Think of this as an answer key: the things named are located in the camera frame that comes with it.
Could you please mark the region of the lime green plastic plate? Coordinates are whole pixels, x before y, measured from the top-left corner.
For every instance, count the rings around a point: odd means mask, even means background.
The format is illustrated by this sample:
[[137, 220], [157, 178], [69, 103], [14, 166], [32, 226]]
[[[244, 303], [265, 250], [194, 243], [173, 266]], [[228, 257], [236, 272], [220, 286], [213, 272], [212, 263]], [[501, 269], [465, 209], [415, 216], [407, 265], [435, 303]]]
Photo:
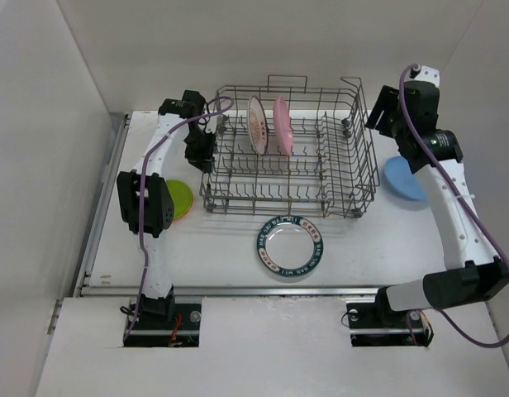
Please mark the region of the lime green plastic plate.
[[168, 179], [166, 184], [174, 203], [174, 214], [185, 211], [187, 208], [191, 209], [194, 197], [190, 187], [177, 179]]

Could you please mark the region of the blue plastic plate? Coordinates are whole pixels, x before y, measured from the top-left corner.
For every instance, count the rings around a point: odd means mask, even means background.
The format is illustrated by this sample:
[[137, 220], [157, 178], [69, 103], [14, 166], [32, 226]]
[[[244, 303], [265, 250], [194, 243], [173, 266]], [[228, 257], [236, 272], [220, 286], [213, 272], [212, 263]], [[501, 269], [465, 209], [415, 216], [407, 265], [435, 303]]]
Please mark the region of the blue plastic plate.
[[394, 156], [385, 162], [383, 177], [392, 192], [409, 201], [427, 202], [426, 192], [411, 172], [407, 160]]

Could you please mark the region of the white plate red pattern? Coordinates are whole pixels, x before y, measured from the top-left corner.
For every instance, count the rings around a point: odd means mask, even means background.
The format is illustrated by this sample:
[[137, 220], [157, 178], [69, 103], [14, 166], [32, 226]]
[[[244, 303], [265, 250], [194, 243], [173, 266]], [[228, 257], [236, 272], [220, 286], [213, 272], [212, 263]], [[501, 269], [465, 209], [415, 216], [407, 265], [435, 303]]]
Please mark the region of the white plate red pattern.
[[247, 130], [251, 144], [258, 155], [265, 155], [269, 147], [269, 129], [262, 103], [256, 96], [248, 102]]

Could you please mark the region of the orange plastic plate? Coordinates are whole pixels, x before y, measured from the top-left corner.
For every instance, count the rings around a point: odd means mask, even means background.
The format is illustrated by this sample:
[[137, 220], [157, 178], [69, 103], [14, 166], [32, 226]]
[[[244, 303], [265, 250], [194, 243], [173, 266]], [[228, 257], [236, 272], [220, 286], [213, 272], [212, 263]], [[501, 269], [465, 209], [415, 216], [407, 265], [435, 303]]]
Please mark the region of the orange plastic plate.
[[174, 221], [176, 222], [176, 221], [186, 217], [190, 212], [191, 212], [191, 209], [187, 208], [185, 211], [182, 211], [182, 212], [179, 212], [179, 213], [175, 213], [174, 214]]

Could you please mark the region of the pink plastic plate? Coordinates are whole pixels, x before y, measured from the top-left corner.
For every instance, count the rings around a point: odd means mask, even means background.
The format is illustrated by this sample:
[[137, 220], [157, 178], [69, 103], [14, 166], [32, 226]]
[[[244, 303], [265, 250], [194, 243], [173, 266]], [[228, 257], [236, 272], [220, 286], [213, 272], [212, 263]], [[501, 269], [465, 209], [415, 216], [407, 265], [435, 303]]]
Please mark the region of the pink plastic plate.
[[279, 149], [284, 155], [291, 156], [293, 154], [293, 129], [288, 105], [284, 97], [279, 96], [275, 99], [273, 116], [274, 132]]

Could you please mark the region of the grey wire dish rack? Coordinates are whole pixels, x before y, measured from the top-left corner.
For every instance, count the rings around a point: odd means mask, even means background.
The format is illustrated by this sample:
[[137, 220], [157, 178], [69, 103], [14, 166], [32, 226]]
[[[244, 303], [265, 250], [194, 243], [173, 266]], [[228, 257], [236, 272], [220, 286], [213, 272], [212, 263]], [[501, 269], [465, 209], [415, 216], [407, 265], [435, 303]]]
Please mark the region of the grey wire dish rack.
[[[308, 85], [307, 77], [270, 75], [263, 85], [229, 84], [218, 95], [234, 99], [219, 117], [212, 172], [199, 194], [210, 213], [254, 216], [339, 215], [360, 218], [374, 200], [379, 172], [362, 80], [343, 77], [335, 88]], [[260, 99], [270, 130], [273, 105], [283, 98], [293, 130], [293, 153], [285, 155], [275, 134], [265, 155], [248, 134], [247, 107]]]

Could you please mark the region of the white plate green lettered rim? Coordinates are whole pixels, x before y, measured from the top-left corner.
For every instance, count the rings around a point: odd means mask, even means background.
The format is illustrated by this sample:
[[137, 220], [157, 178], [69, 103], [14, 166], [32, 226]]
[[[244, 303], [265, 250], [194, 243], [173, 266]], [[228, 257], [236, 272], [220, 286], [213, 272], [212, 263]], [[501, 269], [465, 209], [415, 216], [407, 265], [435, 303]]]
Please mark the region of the white plate green lettered rim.
[[256, 237], [256, 253], [264, 268], [283, 280], [309, 276], [321, 263], [324, 240], [320, 229], [298, 215], [270, 218]]

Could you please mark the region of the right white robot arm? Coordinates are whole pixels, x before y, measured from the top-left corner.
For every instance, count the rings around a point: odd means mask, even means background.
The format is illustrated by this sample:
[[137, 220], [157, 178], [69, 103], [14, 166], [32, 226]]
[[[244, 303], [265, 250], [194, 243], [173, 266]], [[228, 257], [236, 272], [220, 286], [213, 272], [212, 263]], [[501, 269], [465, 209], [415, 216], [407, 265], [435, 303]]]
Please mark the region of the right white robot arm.
[[439, 89], [407, 81], [404, 90], [383, 86], [366, 126], [391, 137], [426, 192], [444, 252], [445, 270], [382, 287], [374, 319], [393, 325], [415, 309], [450, 309], [484, 302], [509, 284], [509, 270], [471, 218], [463, 152], [455, 134], [436, 127]]

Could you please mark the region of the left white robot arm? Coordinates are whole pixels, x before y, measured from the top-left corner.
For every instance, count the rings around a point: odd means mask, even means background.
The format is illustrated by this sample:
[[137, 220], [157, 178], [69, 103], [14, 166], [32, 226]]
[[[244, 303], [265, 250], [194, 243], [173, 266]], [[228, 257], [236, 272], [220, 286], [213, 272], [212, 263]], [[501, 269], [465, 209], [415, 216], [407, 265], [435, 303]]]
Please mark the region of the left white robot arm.
[[117, 176], [121, 218], [138, 238], [144, 269], [133, 308], [125, 307], [129, 329], [148, 319], [166, 328], [175, 316], [173, 282], [164, 263], [166, 231], [174, 220], [174, 200], [166, 183], [166, 160], [175, 155], [175, 142], [184, 143], [187, 162], [203, 173], [212, 170], [216, 136], [206, 132], [208, 102], [186, 90], [180, 99], [167, 98], [158, 110], [157, 127], [144, 156], [130, 171]]

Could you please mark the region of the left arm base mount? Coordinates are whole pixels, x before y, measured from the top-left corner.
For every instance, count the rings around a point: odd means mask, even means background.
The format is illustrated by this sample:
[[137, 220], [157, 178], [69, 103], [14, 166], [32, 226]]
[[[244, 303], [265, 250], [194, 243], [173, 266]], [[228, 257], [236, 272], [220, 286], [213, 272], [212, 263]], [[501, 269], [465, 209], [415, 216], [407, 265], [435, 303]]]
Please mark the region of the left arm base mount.
[[130, 302], [119, 308], [126, 316], [124, 347], [199, 347], [202, 301], [177, 298], [171, 290], [166, 298], [150, 299], [143, 294], [139, 305]]

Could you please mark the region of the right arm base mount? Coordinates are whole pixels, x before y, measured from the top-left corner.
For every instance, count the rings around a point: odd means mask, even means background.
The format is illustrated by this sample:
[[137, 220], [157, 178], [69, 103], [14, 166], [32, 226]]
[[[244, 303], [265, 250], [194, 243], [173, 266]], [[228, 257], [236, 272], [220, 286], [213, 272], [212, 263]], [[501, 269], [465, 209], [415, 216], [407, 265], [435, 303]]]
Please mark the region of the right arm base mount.
[[341, 323], [350, 330], [352, 347], [428, 347], [435, 336], [423, 313], [395, 312], [384, 320], [373, 302], [350, 301]]

